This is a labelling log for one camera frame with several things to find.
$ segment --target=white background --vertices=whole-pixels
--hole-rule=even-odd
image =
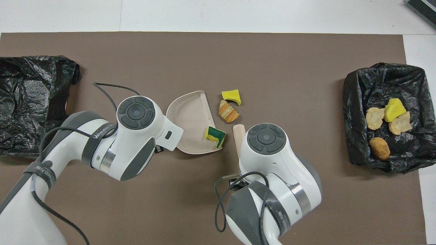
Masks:
[[[426,71],[436,98],[436,29],[403,0],[0,0],[0,33],[59,31],[404,34],[407,63]],[[436,244],[436,165],[419,178]]]

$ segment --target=yellow and green sponge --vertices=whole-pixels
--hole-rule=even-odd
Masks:
[[[225,135],[226,135],[225,132],[209,126],[208,128],[206,128],[206,132],[204,133],[204,138],[210,141],[217,142],[217,148],[219,149],[221,148],[222,143],[224,142]]]
[[[231,100],[236,102],[238,105],[241,105],[241,97],[239,96],[239,90],[230,90],[230,91],[222,91],[222,98],[225,100]]]

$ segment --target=white dustpan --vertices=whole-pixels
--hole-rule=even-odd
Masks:
[[[205,154],[221,150],[216,142],[204,138],[207,127],[215,127],[204,91],[195,91],[175,99],[167,110],[167,118],[183,128],[177,148],[188,154]]]

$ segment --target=green sponge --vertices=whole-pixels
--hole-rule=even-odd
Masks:
[[[224,142],[225,132],[209,126],[208,128],[206,128],[204,138],[210,141],[217,142],[217,148],[221,148],[222,143]]]

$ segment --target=circular button panel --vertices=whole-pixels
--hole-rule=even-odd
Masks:
[[[153,102],[143,96],[126,99],[119,105],[117,113],[120,123],[133,130],[148,127],[153,122],[155,115]]]
[[[261,123],[248,131],[247,141],[250,148],[262,155],[279,152],[286,144],[285,132],[271,123]]]

